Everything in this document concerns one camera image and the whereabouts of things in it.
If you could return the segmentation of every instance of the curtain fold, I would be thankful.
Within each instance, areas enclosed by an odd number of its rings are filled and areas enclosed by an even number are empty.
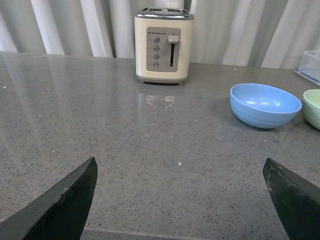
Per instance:
[[[194,14],[191,62],[295,69],[320,50],[319,0],[1,0],[0,51],[133,59],[145,7]]]

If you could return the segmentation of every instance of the cream toaster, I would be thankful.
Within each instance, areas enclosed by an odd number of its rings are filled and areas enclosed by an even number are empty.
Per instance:
[[[145,8],[134,16],[135,73],[141,82],[180,84],[188,76],[194,15]]]

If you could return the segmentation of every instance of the plastic container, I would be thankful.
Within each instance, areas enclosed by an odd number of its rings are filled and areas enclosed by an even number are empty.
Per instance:
[[[320,84],[320,50],[304,51],[296,72]]]

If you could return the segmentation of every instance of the granite countertop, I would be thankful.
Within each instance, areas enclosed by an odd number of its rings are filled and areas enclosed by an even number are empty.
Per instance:
[[[239,83],[300,100],[319,88],[291,70],[200,63],[182,85],[140,83],[133,59],[0,52],[0,218],[95,157],[88,236],[288,239],[263,166],[320,186],[320,131],[302,112],[275,129],[244,124],[229,101]]]

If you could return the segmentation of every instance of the toaster button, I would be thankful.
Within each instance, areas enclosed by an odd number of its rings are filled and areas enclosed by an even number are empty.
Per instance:
[[[158,44],[160,42],[160,37],[156,36],[153,40],[156,44]]]

